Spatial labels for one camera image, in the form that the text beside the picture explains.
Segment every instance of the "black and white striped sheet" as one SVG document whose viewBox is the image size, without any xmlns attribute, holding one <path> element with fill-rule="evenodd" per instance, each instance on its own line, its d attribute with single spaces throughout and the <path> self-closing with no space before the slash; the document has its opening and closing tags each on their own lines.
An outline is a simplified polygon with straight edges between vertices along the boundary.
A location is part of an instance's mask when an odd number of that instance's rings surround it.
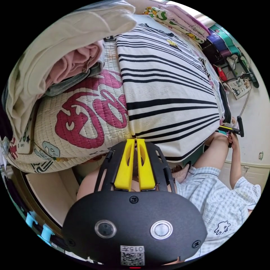
<svg viewBox="0 0 270 270">
<path fill-rule="evenodd" d="M 133 137 L 157 144 L 167 161 L 184 160 L 219 127 L 203 63 L 180 36 L 147 24 L 116 45 Z"/>
</svg>

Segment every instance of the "qr code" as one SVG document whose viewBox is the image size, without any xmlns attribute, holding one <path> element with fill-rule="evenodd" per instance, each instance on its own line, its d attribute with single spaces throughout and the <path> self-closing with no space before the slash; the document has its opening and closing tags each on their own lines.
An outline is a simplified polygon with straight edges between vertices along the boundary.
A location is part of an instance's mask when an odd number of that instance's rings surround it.
<svg viewBox="0 0 270 270">
<path fill-rule="evenodd" d="M 121 265 L 143 266 L 144 252 L 121 252 Z"/>
</svg>

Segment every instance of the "light blue plaid shirt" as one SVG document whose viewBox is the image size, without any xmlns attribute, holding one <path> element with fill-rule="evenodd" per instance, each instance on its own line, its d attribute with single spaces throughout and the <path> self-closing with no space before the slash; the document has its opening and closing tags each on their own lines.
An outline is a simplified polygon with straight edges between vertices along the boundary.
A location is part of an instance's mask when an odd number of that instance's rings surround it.
<svg viewBox="0 0 270 270">
<path fill-rule="evenodd" d="M 203 256 L 225 243 L 246 221 L 248 209 L 253 210 L 260 195 L 259 185 L 241 177 L 233 190 L 219 179 L 220 170 L 212 167 L 191 167 L 177 193 L 190 200 L 201 212 L 207 228 L 207 238 L 191 258 Z"/>
</svg>

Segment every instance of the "cabinet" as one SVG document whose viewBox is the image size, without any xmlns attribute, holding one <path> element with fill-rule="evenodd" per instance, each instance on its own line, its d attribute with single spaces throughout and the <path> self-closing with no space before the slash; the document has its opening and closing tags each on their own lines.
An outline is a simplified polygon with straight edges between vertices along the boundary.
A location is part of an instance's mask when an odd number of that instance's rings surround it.
<svg viewBox="0 0 270 270">
<path fill-rule="evenodd" d="M 219 180 L 223 182 L 230 190 L 230 170 L 231 164 L 224 163 L 219 175 Z M 259 168 L 249 165 L 241 165 L 242 176 L 244 176 L 253 185 L 260 185 L 263 191 L 269 176 L 270 168 Z"/>
<path fill-rule="evenodd" d="M 76 202 L 79 189 L 72 169 L 45 174 L 27 174 L 26 178 L 39 203 L 62 227 L 69 209 Z"/>
</svg>

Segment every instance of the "knee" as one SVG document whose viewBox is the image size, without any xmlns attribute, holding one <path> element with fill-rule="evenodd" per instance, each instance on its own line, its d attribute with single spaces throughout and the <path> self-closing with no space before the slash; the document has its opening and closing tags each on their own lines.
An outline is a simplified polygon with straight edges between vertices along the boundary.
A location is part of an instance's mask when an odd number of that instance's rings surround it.
<svg viewBox="0 0 270 270">
<path fill-rule="evenodd" d="M 213 141 L 222 141 L 222 142 L 226 142 L 226 143 L 229 143 L 228 142 L 228 137 L 227 135 L 223 134 L 223 133 L 220 133 L 220 132 L 215 132 L 215 135 L 214 135 L 214 138 L 213 138 Z"/>
</svg>

